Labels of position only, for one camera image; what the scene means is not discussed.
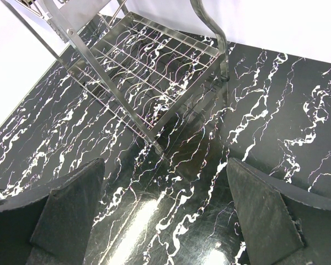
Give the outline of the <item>stainless steel dish rack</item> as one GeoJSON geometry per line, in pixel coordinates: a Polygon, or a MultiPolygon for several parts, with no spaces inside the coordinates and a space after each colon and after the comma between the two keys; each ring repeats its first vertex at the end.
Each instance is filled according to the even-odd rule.
{"type": "Polygon", "coordinates": [[[205,10],[191,1],[197,17],[215,34],[212,47],[127,9],[120,1],[120,20],[105,22],[107,33],[88,46],[79,33],[101,17],[107,1],[5,1],[5,6],[27,27],[36,23],[58,35],[79,53],[63,66],[95,99],[103,94],[116,99],[128,114],[127,126],[163,149],[158,133],[210,74],[228,81],[228,46],[225,33],[205,10]]]}

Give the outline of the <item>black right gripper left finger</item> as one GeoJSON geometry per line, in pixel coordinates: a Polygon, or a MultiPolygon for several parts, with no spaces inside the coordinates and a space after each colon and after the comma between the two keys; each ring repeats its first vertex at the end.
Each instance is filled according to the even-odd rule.
{"type": "Polygon", "coordinates": [[[0,264],[83,264],[105,162],[0,199],[0,264]]]}

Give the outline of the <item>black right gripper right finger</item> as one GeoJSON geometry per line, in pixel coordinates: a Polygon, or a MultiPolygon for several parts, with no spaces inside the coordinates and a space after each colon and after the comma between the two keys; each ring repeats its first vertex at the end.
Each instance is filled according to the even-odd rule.
{"type": "Polygon", "coordinates": [[[331,198],[236,158],[226,172],[251,264],[331,264],[331,198]]]}

